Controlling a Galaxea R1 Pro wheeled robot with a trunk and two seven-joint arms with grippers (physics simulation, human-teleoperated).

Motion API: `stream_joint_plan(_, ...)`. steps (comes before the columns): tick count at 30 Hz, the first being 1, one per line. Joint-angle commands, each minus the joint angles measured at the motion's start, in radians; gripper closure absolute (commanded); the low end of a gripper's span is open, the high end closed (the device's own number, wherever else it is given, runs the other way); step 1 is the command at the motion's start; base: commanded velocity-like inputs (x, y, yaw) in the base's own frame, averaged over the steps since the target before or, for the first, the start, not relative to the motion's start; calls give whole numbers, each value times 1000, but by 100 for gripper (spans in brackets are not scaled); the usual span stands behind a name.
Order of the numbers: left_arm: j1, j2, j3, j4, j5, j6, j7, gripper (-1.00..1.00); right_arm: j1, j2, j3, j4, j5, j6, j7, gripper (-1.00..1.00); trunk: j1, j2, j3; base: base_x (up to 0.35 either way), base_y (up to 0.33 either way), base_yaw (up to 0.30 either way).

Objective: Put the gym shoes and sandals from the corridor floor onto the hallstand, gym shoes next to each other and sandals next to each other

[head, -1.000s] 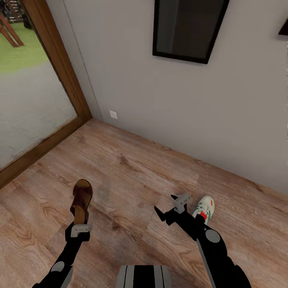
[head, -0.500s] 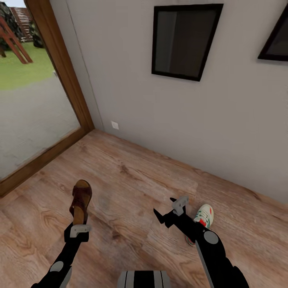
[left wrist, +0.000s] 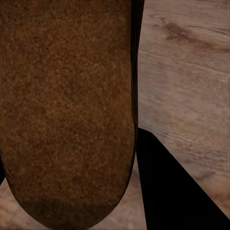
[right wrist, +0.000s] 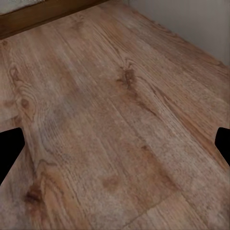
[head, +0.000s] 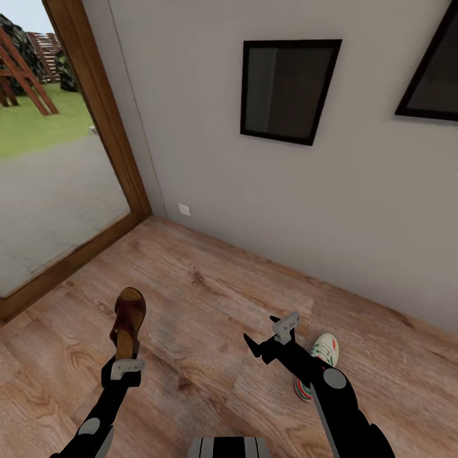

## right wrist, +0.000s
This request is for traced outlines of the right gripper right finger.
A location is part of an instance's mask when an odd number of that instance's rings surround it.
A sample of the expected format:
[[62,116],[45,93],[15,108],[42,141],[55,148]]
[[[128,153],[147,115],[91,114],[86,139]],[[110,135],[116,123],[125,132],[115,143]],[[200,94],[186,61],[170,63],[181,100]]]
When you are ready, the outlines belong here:
[[218,129],[215,145],[230,166],[230,129],[224,127]]

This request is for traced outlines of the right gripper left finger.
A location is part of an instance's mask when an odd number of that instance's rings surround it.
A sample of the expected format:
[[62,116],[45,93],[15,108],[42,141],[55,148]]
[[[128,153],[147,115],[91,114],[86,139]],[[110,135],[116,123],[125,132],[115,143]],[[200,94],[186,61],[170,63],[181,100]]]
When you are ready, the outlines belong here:
[[24,135],[20,127],[0,133],[0,184],[24,146]]

